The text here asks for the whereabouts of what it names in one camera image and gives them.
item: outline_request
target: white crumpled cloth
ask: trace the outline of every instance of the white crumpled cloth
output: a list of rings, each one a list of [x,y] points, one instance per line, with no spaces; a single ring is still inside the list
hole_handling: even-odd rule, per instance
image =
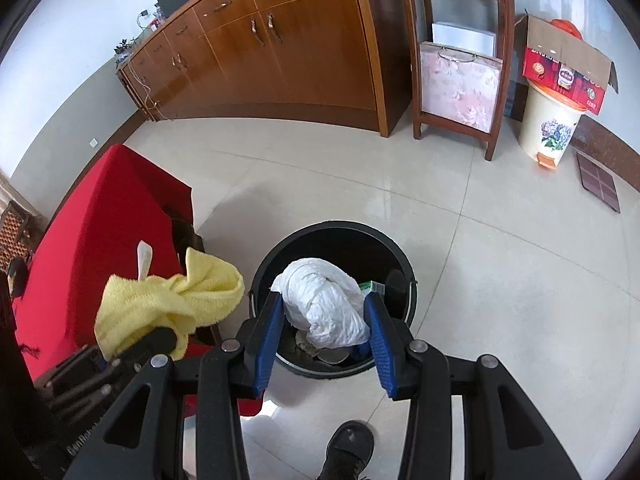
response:
[[[307,332],[316,348],[340,348],[369,340],[364,295],[356,280],[320,258],[291,262],[271,290],[282,294],[289,322]]]

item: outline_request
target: yellow towel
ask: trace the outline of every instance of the yellow towel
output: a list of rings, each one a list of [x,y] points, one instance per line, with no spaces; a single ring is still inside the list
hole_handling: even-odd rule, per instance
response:
[[[154,328],[169,327],[178,341],[170,354],[184,357],[189,334],[231,313],[244,293],[244,280],[231,264],[194,249],[186,255],[187,275],[149,276],[144,282],[111,276],[95,318],[98,346],[109,361]]]

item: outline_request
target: trash can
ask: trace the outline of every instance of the trash can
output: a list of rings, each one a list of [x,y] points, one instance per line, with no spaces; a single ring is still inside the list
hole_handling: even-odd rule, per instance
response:
[[[587,108],[531,79],[518,143],[542,166],[558,165]]]
[[[322,258],[340,267],[358,283],[384,283],[385,306],[391,317],[410,325],[417,297],[414,270],[389,237],[373,227],[348,221],[311,225],[289,235],[267,254],[258,267],[249,291],[252,317],[260,312],[271,283],[291,262],[300,258]],[[349,356],[332,365],[303,352],[296,345],[297,329],[285,320],[276,358],[293,373],[316,379],[347,377],[368,370],[373,358],[356,361]]]

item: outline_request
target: cabinet base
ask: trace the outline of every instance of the cabinet base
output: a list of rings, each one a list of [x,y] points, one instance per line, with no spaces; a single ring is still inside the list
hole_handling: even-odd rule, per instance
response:
[[[336,124],[363,130],[378,129],[375,110],[346,108],[328,105],[303,105],[292,103],[264,103],[247,105],[220,105],[188,110],[180,114],[165,114],[169,119],[192,119],[204,117],[258,117],[262,119],[286,119],[312,123]]]

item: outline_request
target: blue gripper pad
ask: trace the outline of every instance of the blue gripper pad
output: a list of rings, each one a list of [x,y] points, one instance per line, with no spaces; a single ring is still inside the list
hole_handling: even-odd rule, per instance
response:
[[[254,394],[257,397],[267,388],[273,369],[273,361],[280,341],[282,324],[284,322],[284,306],[282,295],[272,292],[264,302],[258,316],[258,325],[264,324],[260,330],[262,340],[258,344],[255,354]]]
[[[371,330],[369,344],[376,370],[378,370],[380,385],[389,397],[394,397],[398,392],[398,382],[396,381],[396,362],[389,338],[395,334],[388,333],[393,329],[391,318],[382,298],[376,292],[370,292],[364,299],[364,320]]]

